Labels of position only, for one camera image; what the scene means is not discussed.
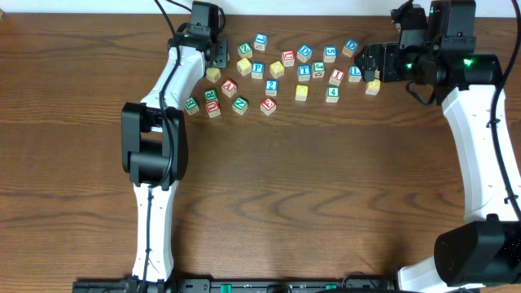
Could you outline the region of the green R block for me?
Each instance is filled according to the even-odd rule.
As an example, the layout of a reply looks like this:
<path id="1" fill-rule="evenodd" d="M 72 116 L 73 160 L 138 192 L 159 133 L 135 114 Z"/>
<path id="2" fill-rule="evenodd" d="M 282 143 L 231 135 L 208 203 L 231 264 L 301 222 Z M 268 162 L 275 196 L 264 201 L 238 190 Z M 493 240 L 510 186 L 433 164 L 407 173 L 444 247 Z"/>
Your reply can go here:
<path id="1" fill-rule="evenodd" d="M 218 100 L 217 91 L 215 89 L 205 90 L 204 91 L 204 99 L 205 99 L 206 103 Z"/>

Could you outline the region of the yellow O block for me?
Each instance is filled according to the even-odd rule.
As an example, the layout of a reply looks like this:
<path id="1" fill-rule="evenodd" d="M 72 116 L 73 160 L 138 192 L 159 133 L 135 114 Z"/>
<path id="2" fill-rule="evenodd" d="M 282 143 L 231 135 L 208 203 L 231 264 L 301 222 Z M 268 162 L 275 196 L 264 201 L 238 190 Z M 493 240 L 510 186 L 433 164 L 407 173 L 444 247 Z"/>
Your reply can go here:
<path id="1" fill-rule="evenodd" d="M 285 73 L 285 67 L 281 61 L 276 61 L 269 66 L 269 72 L 274 79 L 282 77 Z"/>

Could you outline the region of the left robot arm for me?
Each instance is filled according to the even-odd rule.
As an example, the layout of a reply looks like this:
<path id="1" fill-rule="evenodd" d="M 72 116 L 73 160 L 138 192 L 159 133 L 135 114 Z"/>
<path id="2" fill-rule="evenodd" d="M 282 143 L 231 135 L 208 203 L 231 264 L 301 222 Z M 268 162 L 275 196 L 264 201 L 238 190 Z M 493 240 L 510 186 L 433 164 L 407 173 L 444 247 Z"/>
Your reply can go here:
<path id="1" fill-rule="evenodd" d="M 139 290 L 167 282 L 173 272 L 173 202 L 188 163 L 184 107 L 207 68 L 227 65 L 221 31 L 220 25 L 180 26 L 169 40 L 167 63 L 152 90 L 121 112 L 122 166 L 138 208 L 132 275 Z"/>

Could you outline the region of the yellow G block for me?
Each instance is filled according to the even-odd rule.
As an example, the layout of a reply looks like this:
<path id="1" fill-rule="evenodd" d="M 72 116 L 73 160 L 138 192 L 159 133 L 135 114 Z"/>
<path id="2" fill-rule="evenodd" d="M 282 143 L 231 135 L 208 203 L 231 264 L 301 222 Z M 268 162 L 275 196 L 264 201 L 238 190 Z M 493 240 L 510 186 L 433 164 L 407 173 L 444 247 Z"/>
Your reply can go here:
<path id="1" fill-rule="evenodd" d="M 366 83 L 366 94 L 368 95 L 377 95 L 381 88 L 381 81 L 379 79 L 374 79 L 373 81 L 368 81 Z"/>

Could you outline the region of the green Z block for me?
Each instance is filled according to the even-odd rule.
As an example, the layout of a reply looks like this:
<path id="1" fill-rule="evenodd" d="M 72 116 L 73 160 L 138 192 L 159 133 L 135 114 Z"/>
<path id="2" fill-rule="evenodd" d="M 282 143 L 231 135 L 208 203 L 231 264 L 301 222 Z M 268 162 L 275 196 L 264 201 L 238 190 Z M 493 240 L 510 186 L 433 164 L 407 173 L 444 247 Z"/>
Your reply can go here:
<path id="1" fill-rule="evenodd" d="M 241 59 L 250 59 L 253 55 L 253 48 L 248 42 L 244 42 L 243 44 L 238 46 L 238 53 Z"/>

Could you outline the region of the blue d block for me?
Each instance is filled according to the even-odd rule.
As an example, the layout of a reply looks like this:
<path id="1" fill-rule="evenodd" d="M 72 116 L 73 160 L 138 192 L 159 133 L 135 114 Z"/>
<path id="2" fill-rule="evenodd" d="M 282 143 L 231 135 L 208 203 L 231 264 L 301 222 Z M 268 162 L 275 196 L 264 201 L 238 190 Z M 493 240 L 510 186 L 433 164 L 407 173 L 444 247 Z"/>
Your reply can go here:
<path id="1" fill-rule="evenodd" d="M 348 39 L 346 43 L 344 44 L 344 47 L 342 49 L 342 54 L 348 56 L 349 58 L 352 58 L 359 46 L 359 43 L 356 42 L 353 39 Z"/>
<path id="2" fill-rule="evenodd" d="M 313 49 L 310 46 L 308 46 L 307 44 L 303 44 L 298 49 L 296 58 L 302 63 L 307 63 L 310 60 L 310 58 L 312 57 L 312 54 L 313 54 Z"/>

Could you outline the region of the red A block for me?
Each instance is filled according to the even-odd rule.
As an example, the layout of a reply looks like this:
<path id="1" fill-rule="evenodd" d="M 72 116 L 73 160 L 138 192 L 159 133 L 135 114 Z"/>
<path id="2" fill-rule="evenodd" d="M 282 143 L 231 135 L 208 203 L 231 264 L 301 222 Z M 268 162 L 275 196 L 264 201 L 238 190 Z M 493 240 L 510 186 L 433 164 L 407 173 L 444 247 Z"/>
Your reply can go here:
<path id="1" fill-rule="evenodd" d="M 238 86 L 232 79 L 227 79 L 222 84 L 221 90 L 228 98 L 232 98 L 237 93 Z"/>

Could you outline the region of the blue J block top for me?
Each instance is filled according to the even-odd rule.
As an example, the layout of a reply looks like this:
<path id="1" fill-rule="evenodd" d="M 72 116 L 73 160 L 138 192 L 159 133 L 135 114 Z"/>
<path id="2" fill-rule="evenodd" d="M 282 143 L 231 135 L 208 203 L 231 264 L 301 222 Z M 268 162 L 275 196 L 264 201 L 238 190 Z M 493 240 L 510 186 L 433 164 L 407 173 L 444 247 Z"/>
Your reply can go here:
<path id="1" fill-rule="evenodd" d="M 254 49 L 265 51 L 267 46 L 268 36 L 263 33 L 258 33 L 254 39 Z"/>

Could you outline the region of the red u block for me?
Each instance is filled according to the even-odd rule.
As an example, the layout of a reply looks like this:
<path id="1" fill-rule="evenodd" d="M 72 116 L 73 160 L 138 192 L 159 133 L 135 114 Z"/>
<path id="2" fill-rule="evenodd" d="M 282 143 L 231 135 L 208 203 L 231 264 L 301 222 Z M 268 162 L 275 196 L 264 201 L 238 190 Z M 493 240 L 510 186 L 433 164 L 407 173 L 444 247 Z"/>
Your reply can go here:
<path id="1" fill-rule="evenodd" d="M 284 50 L 281 53 L 281 62 L 284 67 L 293 67 L 296 61 L 295 51 Z"/>
<path id="2" fill-rule="evenodd" d="M 206 102 L 205 108 L 206 108 L 208 116 L 210 118 L 214 118 L 221 114 L 220 104 L 217 100 L 212 100 L 212 101 Z"/>

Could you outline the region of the green B block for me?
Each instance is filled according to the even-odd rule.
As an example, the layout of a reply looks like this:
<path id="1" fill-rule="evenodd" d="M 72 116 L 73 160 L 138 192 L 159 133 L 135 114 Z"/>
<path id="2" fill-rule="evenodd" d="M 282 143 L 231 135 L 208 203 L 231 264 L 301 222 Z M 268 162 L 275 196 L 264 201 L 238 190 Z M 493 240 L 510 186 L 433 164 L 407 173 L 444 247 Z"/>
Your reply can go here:
<path id="1" fill-rule="evenodd" d="M 199 104 L 195 98 L 189 97 L 187 99 L 185 111 L 189 116 L 192 116 L 199 111 Z"/>

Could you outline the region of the blue 2 block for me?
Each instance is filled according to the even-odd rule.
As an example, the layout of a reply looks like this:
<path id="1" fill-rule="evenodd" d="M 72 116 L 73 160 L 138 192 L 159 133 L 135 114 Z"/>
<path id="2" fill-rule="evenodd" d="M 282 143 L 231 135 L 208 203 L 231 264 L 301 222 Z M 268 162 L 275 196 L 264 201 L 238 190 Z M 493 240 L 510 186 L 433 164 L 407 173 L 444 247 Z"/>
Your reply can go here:
<path id="1" fill-rule="evenodd" d="M 278 81 L 267 80 L 265 83 L 265 94 L 270 97 L 275 97 L 278 93 Z"/>

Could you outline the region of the green J block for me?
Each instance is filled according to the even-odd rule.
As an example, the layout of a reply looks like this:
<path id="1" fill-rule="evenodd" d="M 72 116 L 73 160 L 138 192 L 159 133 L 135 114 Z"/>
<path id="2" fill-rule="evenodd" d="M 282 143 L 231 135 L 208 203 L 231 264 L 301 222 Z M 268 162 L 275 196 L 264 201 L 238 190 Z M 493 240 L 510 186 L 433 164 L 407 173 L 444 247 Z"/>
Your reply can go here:
<path id="1" fill-rule="evenodd" d="M 312 78 L 322 78 L 325 75 L 325 64 L 323 62 L 313 62 Z"/>

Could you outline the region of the blue D block centre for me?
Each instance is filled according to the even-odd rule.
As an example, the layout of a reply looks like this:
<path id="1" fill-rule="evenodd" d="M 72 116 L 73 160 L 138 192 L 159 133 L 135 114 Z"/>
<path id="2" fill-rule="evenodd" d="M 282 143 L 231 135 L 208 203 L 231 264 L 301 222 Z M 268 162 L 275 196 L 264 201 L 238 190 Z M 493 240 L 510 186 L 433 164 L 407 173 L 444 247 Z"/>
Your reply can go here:
<path id="1" fill-rule="evenodd" d="M 303 44 L 298 49 L 296 58 L 302 63 L 307 63 L 310 60 L 310 58 L 312 57 L 312 54 L 313 54 L 313 49 L 310 46 L 308 46 L 307 44 Z"/>

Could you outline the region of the blue T block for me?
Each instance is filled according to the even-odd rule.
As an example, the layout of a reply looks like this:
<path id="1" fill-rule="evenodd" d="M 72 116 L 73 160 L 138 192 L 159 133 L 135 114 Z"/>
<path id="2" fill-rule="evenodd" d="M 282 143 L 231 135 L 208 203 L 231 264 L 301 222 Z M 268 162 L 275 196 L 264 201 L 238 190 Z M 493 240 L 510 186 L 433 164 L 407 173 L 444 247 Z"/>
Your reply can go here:
<path id="1" fill-rule="evenodd" d="M 298 81 L 309 81 L 311 78 L 311 67 L 308 64 L 298 66 Z"/>

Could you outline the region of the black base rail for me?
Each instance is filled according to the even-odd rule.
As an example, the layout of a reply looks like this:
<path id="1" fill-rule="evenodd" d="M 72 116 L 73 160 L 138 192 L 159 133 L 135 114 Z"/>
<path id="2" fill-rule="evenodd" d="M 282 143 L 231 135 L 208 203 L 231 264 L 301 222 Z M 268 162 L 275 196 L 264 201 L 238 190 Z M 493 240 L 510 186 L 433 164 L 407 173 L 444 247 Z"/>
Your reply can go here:
<path id="1" fill-rule="evenodd" d="M 168 282 L 149 282 L 126 278 L 120 281 L 79 281 L 72 284 L 73 293 L 312 293 L 312 292 L 397 292 L 392 281 L 384 278 L 354 275 L 345 281 L 231 281 L 181 279 Z"/>

